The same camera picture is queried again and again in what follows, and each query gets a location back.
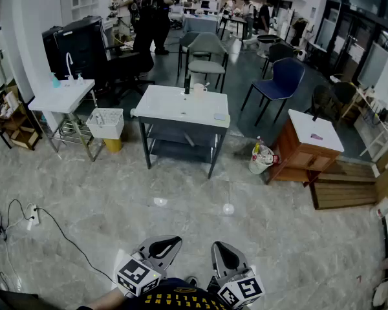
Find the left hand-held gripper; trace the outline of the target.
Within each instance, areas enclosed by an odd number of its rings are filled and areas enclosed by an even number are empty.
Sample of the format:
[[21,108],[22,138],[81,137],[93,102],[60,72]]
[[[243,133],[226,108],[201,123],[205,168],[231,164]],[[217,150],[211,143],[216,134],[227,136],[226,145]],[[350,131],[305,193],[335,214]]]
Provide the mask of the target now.
[[154,236],[139,246],[141,253],[124,254],[115,269],[116,286],[127,297],[140,296],[166,277],[182,247],[182,238],[173,235]]

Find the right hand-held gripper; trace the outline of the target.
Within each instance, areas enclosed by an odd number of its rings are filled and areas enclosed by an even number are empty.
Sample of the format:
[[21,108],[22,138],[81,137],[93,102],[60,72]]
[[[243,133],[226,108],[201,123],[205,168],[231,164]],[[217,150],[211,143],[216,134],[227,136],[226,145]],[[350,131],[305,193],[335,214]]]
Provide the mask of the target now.
[[265,294],[256,266],[249,267],[245,255],[234,246],[216,241],[211,246],[217,296],[231,309],[241,309]]

